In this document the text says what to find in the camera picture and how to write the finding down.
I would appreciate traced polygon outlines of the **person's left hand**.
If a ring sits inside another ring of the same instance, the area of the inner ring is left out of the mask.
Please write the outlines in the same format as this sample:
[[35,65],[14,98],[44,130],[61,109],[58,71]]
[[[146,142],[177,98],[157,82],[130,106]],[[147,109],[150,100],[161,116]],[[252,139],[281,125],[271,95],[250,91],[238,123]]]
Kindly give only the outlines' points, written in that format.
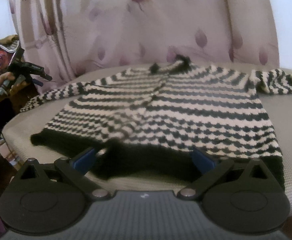
[[[0,87],[5,81],[14,81],[14,80],[15,80],[15,76],[13,75],[12,72],[5,72],[2,75],[0,75]],[[22,90],[27,85],[28,84],[26,83],[26,81],[23,81],[21,83],[15,83],[8,91],[8,95],[13,96],[17,94],[20,90]]]

